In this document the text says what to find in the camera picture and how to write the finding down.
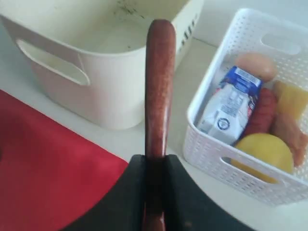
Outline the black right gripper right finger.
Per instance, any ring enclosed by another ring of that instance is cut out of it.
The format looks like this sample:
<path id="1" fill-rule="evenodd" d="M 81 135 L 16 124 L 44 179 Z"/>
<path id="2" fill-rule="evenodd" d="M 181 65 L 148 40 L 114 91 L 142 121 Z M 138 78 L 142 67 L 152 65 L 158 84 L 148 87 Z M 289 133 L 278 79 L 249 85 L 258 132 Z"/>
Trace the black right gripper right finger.
<path id="1" fill-rule="evenodd" d="M 176 155 L 165 156 L 164 210 L 167 231 L 251 231 L 210 199 Z"/>

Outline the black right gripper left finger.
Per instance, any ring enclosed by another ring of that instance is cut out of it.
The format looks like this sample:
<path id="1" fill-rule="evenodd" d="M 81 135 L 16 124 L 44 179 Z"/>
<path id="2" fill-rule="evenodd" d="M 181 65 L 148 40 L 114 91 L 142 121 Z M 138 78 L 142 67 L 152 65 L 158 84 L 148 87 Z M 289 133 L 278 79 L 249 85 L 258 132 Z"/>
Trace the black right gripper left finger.
<path id="1" fill-rule="evenodd" d="M 145 200 L 145 156 L 134 155 L 111 190 L 64 231 L 140 231 Z"/>

